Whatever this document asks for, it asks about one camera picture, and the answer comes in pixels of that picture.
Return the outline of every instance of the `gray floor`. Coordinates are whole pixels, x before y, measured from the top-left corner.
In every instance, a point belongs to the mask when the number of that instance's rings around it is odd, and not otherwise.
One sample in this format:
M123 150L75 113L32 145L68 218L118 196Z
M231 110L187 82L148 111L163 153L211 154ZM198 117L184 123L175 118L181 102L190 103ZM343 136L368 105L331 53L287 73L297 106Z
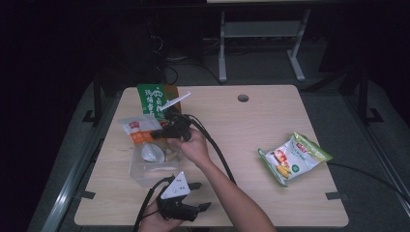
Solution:
M225 85L293 84L302 89L310 86L329 73L318 73L325 43L303 43L298 58L307 78L300 83L296 80L286 57L286 46L280 44L269 51L250 52L245 55L228 55L226 60L228 80ZM193 65L192 60L172 66L178 74L177 86L219 85L218 56L204 57L203 67ZM169 81L174 72L167 71ZM321 146L334 156L333 163L340 163L361 169L387 180L386 171L377 156L374 143L368 134L374 134L382 151L388 154L403 183L410 188L410 130L391 107L382 88L369 83L368 107L376 108L384 123L373 123L364 127L357 120L356 97L344 97L338 93L337 80L315 93L301 93L307 114ZM41 231L54 202L63 187L77 157L85 151L87 144L104 138L116 105L121 97L104 97L105 122L97 127L83 123L86 111L93 109L93 86L85 91L63 141L53 171L38 209L30 224L29 231ZM85 189L93 163L84 175L77 192ZM279 231L409 231L410 217L401 206L397 195L368 176L343 167L330 165L338 191L344 196L343 204L349 224L343 228L280 228ZM131 231L130 227L85 227L75 225L73 216L80 198L73 196L72 204L65 215L59 231Z

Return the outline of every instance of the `table top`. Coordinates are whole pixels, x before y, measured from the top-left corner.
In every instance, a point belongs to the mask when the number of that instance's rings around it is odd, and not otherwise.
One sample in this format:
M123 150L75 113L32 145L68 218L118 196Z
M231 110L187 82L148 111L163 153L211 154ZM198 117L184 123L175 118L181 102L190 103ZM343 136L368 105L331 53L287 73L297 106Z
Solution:
M292 85L178 87L182 112L197 117L220 146L238 186L267 213L275 226L341 227L348 217L340 199L328 200L337 188L326 162L281 186L257 154L257 149L276 148L292 131L317 142L296 87ZM238 101L247 95L247 102ZM118 119L142 114L136 88L126 89L114 115L86 191L75 215L80 225L133 225L148 188L129 175L133 144ZM218 154L208 143L212 160L220 167ZM189 182L202 187L192 191L184 203L212 202L208 211L183 226L231 226L209 182L200 170L182 157L181 166ZM157 189L154 197L160 192Z

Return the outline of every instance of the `hand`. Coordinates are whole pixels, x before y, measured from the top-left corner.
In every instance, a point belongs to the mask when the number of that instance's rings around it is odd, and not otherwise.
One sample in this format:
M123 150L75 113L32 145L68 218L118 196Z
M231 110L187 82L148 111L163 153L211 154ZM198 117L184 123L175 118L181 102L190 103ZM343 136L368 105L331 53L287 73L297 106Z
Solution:
M184 221L179 219L164 219L160 212L158 212L158 205L157 201L155 200L145 209L144 219L139 225L138 232L169 232L170 230L182 224L182 222Z
M168 138L168 143L181 149L188 160L201 168L212 162L209 158L205 136L198 130L190 129L190 141L181 141L177 138Z

